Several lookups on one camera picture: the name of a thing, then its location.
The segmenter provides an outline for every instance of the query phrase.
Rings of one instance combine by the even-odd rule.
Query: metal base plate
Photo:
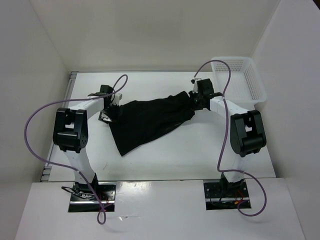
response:
[[[240,205],[240,209],[250,209],[250,199],[246,182],[236,190],[223,192],[219,180],[203,181],[205,206],[207,210],[236,209],[241,200],[249,200]]]
[[[100,200],[104,205],[109,204],[106,212],[115,211],[116,183],[115,182],[99,182]],[[75,195],[71,195],[69,203],[69,213],[99,212],[100,206],[97,200],[82,199]]]

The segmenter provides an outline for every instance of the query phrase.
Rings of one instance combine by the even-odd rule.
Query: black wire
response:
[[[80,192],[75,187],[71,188],[71,187],[68,187],[68,186],[62,186],[61,189],[66,191],[67,193],[70,193],[71,195],[73,195],[73,196],[75,196],[77,198],[80,198],[80,199],[92,200],[94,198],[93,194]]]
[[[212,203],[212,201],[211,201],[211,196],[210,196],[210,192],[209,192],[210,203],[211,203],[213,206],[216,206],[217,204],[221,203],[221,199],[222,199],[223,194],[224,194],[224,191],[222,190],[222,191],[221,191],[221,194],[220,194],[220,199],[219,199],[219,201],[217,201],[216,203]]]

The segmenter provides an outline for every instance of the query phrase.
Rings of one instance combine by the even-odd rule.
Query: white floor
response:
[[[206,210],[202,180],[118,182],[115,212],[107,223],[97,213],[68,213],[70,182],[33,183],[16,240],[303,240],[304,235],[286,182],[261,179],[267,193],[265,211],[256,217],[238,210]],[[258,184],[247,179],[255,213],[264,198]]]
[[[78,73],[71,99],[85,98],[98,92],[100,86],[114,85],[123,73]],[[120,104],[133,100],[152,100],[189,92],[194,72],[126,72],[128,83],[121,91]],[[201,72],[200,78],[210,78],[215,87],[212,73]],[[217,114],[206,109],[196,111],[195,116],[173,132],[134,149],[121,157],[107,124],[98,121],[96,114],[88,121],[89,141],[87,153],[93,170],[100,181],[151,181],[151,180],[196,180],[218,179],[216,170],[218,156],[224,138],[225,122]],[[234,153],[227,145],[222,168],[230,168]],[[69,164],[68,159],[57,146],[53,147],[52,162]],[[248,172],[258,178],[274,178],[275,172],[267,147],[252,160]],[[73,181],[71,170],[53,166],[50,182]]]

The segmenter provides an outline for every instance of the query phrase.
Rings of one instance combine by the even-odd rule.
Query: white laundry basket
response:
[[[254,61],[250,57],[222,56],[212,60],[222,60],[231,69],[231,80],[225,98],[236,104],[256,104],[267,100],[266,91]],[[212,62],[212,71],[217,89],[223,92],[229,72],[221,62]]]

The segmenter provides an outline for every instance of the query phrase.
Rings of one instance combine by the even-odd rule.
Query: red wire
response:
[[[239,204],[239,203],[241,203],[243,200],[244,200],[244,195],[242,194],[242,192],[239,190],[239,189],[237,189],[237,191],[238,191],[238,193],[241,195],[241,200],[240,201],[238,201],[238,203],[237,204]]]

